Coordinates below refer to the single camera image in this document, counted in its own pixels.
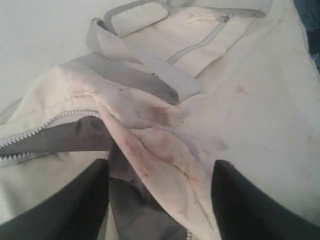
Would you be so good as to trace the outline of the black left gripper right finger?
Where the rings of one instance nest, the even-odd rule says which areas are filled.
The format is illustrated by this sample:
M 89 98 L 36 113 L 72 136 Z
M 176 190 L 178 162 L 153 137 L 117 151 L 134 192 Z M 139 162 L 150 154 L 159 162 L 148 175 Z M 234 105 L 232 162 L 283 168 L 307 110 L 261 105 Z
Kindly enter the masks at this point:
M 223 240 L 318 240 L 320 228 L 289 211 L 217 160 L 211 179 L 212 209 Z

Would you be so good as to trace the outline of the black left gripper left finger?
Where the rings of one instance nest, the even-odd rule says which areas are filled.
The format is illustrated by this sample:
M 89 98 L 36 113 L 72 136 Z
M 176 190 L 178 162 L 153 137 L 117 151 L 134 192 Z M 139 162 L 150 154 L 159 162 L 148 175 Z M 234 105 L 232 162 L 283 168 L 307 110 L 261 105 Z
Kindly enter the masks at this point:
M 53 196 L 1 224 L 2 240 L 96 240 L 109 203 L 109 165 L 96 159 Z

